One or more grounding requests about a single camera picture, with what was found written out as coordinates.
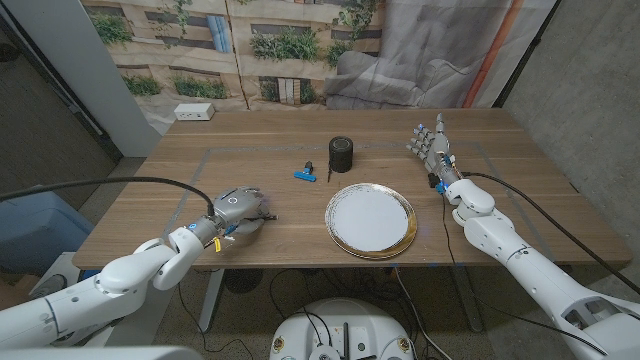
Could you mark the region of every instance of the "white power strip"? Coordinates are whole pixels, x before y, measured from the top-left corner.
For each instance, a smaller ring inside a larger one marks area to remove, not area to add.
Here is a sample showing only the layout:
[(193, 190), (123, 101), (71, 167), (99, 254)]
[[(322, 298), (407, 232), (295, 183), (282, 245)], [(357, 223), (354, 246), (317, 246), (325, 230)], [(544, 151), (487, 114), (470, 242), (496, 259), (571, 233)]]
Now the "white power strip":
[(173, 112), (178, 120), (211, 120), (215, 110), (209, 103), (180, 104)]

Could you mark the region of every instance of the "backdrop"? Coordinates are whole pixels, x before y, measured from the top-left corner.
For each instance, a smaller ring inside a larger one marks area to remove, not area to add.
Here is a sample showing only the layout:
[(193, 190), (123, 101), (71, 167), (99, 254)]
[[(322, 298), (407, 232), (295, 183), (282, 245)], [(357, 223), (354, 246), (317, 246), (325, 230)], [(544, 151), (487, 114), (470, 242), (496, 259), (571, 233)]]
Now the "backdrop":
[(554, 0), (82, 0), (164, 134), (216, 111), (490, 107)]

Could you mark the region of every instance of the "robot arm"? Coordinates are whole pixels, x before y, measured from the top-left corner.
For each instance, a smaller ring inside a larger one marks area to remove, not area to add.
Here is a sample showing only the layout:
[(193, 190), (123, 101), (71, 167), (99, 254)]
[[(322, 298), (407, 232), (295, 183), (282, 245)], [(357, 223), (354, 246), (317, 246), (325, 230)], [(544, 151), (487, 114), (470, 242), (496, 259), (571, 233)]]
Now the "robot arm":
[[(422, 126), (407, 147), (425, 162), (440, 180), (437, 191), (458, 207), (453, 218), (464, 228), (467, 240), (478, 250), (500, 262), (540, 305), (554, 325), (606, 354), (637, 346), (640, 305), (589, 290), (531, 247), (515, 231), (507, 216), (495, 208), (493, 197), (464, 179), (450, 155), (442, 114), (437, 134)], [(604, 354), (563, 335), (579, 359), (602, 359)]]
[(202, 216), (162, 239), (140, 245), (97, 275), (71, 287), (0, 312), (0, 349), (45, 346), (71, 333), (108, 323), (139, 309), (149, 282), (159, 290), (177, 285), (216, 236), (257, 229), (269, 218), (257, 188), (229, 190)]

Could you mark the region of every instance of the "table leg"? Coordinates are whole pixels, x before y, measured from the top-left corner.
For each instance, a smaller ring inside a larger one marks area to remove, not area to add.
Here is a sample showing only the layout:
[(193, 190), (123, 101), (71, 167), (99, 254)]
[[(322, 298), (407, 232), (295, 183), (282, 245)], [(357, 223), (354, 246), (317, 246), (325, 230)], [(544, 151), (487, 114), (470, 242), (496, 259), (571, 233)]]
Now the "table leg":
[(482, 332), (484, 326), (482, 325), (482, 318), (480, 318), (478, 304), (471, 293), (471, 280), (469, 279), (467, 268), (464, 266), (451, 267), (451, 277), (458, 290), (458, 297), (464, 312), (467, 314), (469, 329), (473, 332)]
[(198, 320), (200, 329), (204, 332), (208, 332), (211, 329), (211, 319), (218, 305), (218, 299), (222, 294), (221, 287), (223, 277), (224, 269), (219, 269), (209, 275), (209, 285), (207, 285), (207, 292), (204, 295), (204, 302), (202, 303), (202, 311), (200, 311), (200, 320)]

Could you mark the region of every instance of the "wooden table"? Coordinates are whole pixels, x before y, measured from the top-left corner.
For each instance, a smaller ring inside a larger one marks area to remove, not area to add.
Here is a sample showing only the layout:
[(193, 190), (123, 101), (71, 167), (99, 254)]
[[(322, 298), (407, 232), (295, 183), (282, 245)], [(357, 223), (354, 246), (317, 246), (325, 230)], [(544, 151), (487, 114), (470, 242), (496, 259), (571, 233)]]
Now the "wooden table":
[[(211, 197), (239, 185), (257, 185), (279, 220), (256, 234), (236, 237), (221, 253), (212, 248), (199, 268), (351, 267), (450, 265), (442, 224), (442, 199), (427, 182), (422, 162), (404, 145), (419, 123), (433, 128), (440, 110), (251, 112), (214, 116), (207, 122), (176, 122), (136, 175), (192, 183)], [(462, 171), (501, 177), (520, 188), (569, 231), (610, 263), (626, 263), (631, 252), (533, 143), (501, 109), (442, 110), (446, 134)], [(328, 143), (346, 135), (355, 144), (351, 171), (334, 173), (327, 183)], [(313, 162), (315, 183), (294, 179)], [(496, 199), (518, 233), (559, 264), (592, 263), (524, 200), (500, 185), (473, 178)], [(404, 195), (415, 209), (418, 232), (402, 254), (372, 261), (343, 251), (329, 237), (324, 214), (340, 189), (369, 182)], [(465, 239), (451, 218), (447, 225), (456, 261), (498, 265)], [(76, 253), (81, 269), (101, 268), (128, 255), (142, 242), (191, 223), (205, 212), (198, 196), (161, 184), (130, 184)]]

